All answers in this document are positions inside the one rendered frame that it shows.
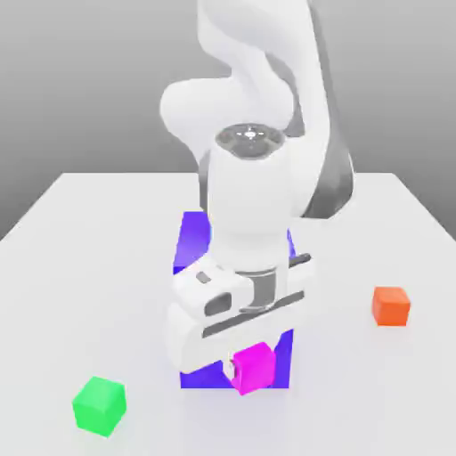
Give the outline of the small orange cube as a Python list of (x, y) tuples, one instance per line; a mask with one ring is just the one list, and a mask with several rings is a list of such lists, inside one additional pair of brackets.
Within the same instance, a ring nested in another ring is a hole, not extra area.
[(400, 287), (376, 287), (372, 297), (372, 315), (378, 326), (402, 327), (407, 324), (411, 301)]

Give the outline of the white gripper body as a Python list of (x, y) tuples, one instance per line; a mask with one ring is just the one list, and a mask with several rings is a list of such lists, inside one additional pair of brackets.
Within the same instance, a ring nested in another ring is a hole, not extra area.
[(314, 302), (314, 266), (292, 258), (286, 270), (236, 273), (201, 258), (179, 272), (166, 325), (174, 366), (190, 373), (257, 343), (275, 348)]

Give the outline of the small green cube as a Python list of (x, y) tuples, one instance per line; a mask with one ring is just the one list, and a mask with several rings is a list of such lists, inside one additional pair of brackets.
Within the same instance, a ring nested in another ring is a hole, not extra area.
[(125, 386), (93, 376), (73, 399), (72, 409), (79, 428), (109, 437), (126, 413)]

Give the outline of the small magenta cube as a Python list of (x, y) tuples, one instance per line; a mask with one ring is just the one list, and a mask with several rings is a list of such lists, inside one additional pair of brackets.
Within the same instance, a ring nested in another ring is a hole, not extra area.
[(240, 395), (269, 387), (275, 379), (276, 355), (261, 342), (234, 354), (232, 386)]

